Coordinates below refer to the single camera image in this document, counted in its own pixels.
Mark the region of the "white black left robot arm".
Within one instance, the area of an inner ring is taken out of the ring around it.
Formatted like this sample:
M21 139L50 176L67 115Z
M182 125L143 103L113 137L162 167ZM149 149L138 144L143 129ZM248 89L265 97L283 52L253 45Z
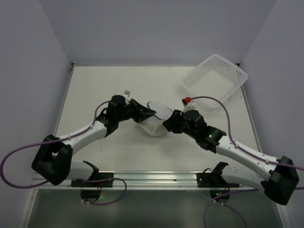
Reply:
M155 110L124 95L114 95L101 112L95 111L92 123L64 136L45 137L33 162L32 169L53 185L66 179L96 183L99 169L92 163L74 162L73 156L89 144L111 135L119 123L132 119L141 123L156 114Z

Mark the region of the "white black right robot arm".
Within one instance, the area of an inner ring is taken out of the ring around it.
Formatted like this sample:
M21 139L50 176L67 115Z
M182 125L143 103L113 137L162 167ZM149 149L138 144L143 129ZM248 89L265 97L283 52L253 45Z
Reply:
M234 141L224 131L207 125L197 110L184 113L175 110L163 126L169 132L188 135L206 151L228 157L244 166L237 171L225 164L219 171L225 182L262 190L275 203L288 204L299 182L296 167L290 158L283 156L278 159Z

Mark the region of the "white mesh laundry bag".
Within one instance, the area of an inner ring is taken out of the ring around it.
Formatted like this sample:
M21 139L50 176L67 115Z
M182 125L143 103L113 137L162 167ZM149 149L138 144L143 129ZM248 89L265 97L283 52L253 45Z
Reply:
M150 136L164 135L167 130L162 124L171 117L173 111L167 105L157 101L148 102L147 108L154 110L156 114L140 123L140 127Z

